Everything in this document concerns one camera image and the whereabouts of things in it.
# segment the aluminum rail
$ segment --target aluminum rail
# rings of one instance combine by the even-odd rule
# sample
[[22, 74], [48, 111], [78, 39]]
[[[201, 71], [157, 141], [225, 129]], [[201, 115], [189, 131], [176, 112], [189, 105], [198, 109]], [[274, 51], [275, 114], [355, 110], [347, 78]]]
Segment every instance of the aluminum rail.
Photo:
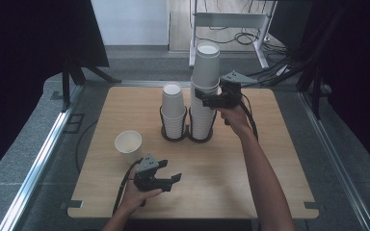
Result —
[[321, 144], [323, 145], [327, 153], [327, 156], [330, 159], [332, 168], [334, 169], [335, 174], [339, 182], [341, 183], [341, 186], [345, 194], [347, 195], [351, 206], [354, 209], [354, 212], [362, 227], [362, 230], [370, 231], [370, 213], [364, 201], [362, 200], [353, 180], [351, 179], [343, 163], [341, 162], [341, 159], [339, 158], [338, 153], [335, 150], [329, 135], [324, 129], [323, 123], [319, 119], [317, 119], [317, 117], [312, 112], [310, 106], [311, 103], [310, 100], [308, 99], [308, 96], [303, 92], [299, 92], [299, 97], [302, 99], [302, 103], [307, 112], [307, 115], [314, 127], [315, 132], [317, 133], [318, 138], [321, 141]]
[[[76, 86], [71, 95], [71, 101], [78, 97], [83, 87]], [[73, 110], [74, 103], [71, 103], [70, 107], [64, 112], [60, 113], [50, 130], [46, 140], [44, 141], [43, 146], [40, 149], [40, 152], [32, 164], [31, 169], [29, 170], [25, 180], [23, 181], [22, 186], [17, 192], [16, 197], [14, 198], [11, 207], [9, 208], [7, 214], [3, 218], [0, 224], [0, 230], [14, 230], [16, 224], [22, 215], [25, 207], [32, 196], [32, 193], [38, 184], [39, 178], [43, 173], [44, 167], [47, 163], [47, 160], [52, 154], [52, 151], [55, 147], [57, 140], [62, 134], [63, 129], [66, 126], [67, 120]]]

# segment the forearm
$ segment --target forearm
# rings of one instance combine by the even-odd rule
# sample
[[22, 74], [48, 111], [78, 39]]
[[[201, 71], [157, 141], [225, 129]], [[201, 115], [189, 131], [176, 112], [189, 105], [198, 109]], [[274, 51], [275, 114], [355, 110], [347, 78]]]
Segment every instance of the forearm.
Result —
[[251, 129], [240, 133], [251, 195], [262, 230], [294, 230], [287, 200], [278, 178]]
[[130, 217], [129, 211], [124, 208], [118, 208], [113, 216], [109, 219], [102, 231], [122, 231], [125, 223]]

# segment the black panel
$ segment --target black panel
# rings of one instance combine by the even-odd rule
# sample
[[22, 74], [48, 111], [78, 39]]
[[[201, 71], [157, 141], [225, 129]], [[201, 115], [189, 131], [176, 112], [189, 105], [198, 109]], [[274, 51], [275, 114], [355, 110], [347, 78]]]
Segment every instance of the black panel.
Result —
[[269, 27], [269, 34], [290, 49], [302, 44], [311, 1], [279, 1]]
[[67, 57], [108, 66], [90, 0], [0, 0], [0, 159]]
[[325, 50], [330, 103], [370, 153], [370, 1], [353, 1]]

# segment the black curtain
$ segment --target black curtain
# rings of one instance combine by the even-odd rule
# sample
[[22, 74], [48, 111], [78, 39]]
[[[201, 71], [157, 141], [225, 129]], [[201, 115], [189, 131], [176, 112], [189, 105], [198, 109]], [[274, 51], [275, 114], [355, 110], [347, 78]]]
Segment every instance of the black curtain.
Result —
[[352, 1], [322, 58], [329, 101], [370, 153], [370, 1]]
[[108, 66], [90, 0], [0, 0], [0, 160], [66, 59]]

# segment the hand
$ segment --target hand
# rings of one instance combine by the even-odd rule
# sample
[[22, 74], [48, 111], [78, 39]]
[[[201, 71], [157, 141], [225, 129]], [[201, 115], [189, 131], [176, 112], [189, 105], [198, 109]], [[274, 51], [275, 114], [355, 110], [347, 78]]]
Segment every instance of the hand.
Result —
[[238, 137], [251, 131], [245, 111], [239, 105], [233, 109], [217, 108], [216, 110], [221, 112], [221, 118], [229, 121], [230, 127]]
[[135, 165], [130, 172], [130, 176], [128, 177], [128, 181], [125, 186], [124, 196], [118, 208], [118, 210], [123, 209], [129, 215], [134, 213], [135, 210], [139, 208], [146, 199], [156, 196], [162, 192], [161, 189], [148, 191], [148, 192], [141, 192], [137, 188], [137, 186], [134, 185], [134, 174], [135, 174], [135, 169], [137, 167], [138, 165]]

